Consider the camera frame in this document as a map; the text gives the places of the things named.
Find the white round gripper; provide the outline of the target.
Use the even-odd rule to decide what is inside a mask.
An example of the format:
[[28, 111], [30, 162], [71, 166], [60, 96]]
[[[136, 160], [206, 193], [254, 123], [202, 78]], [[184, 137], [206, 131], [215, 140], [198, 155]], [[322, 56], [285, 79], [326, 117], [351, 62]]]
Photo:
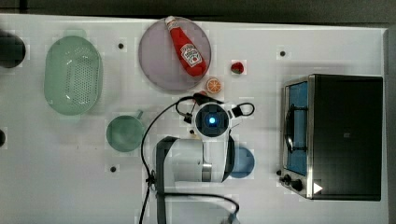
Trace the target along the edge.
[[237, 105], [205, 103], [193, 114], [192, 126], [202, 139], [228, 138], [241, 117], [242, 109]]

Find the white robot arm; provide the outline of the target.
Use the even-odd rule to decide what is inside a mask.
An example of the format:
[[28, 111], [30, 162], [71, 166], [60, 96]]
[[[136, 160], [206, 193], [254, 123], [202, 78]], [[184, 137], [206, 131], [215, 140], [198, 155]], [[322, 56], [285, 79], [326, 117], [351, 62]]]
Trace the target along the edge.
[[223, 182], [233, 171], [235, 143], [232, 127], [242, 109], [224, 103], [200, 103], [191, 119], [195, 139], [166, 136], [155, 147], [158, 224], [171, 224], [168, 196], [177, 196], [177, 182]]

